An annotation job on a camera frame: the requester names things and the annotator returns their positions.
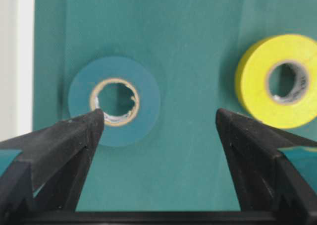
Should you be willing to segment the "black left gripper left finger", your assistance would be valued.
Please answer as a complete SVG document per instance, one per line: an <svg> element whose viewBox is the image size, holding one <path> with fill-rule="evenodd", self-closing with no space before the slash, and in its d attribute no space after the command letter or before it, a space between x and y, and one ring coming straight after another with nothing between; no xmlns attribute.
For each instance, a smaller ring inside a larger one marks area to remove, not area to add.
<svg viewBox="0 0 317 225"><path fill-rule="evenodd" d="M0 144L18 155L0 177L0 222L32 212L75 211L104 130L98 109Z"/></svg>

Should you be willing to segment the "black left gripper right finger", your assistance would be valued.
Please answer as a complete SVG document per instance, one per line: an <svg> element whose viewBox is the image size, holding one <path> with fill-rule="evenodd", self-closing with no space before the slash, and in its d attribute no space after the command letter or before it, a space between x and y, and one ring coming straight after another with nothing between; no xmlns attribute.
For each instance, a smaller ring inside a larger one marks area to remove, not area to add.
<svg viewBox="0 0 317 225"><path fill-rule="evenodd" d="M240 211L225 219L236 225L314 225L317 194L286 152L315 152L315 141L250 117L218 109L216 128Z"/></svg>

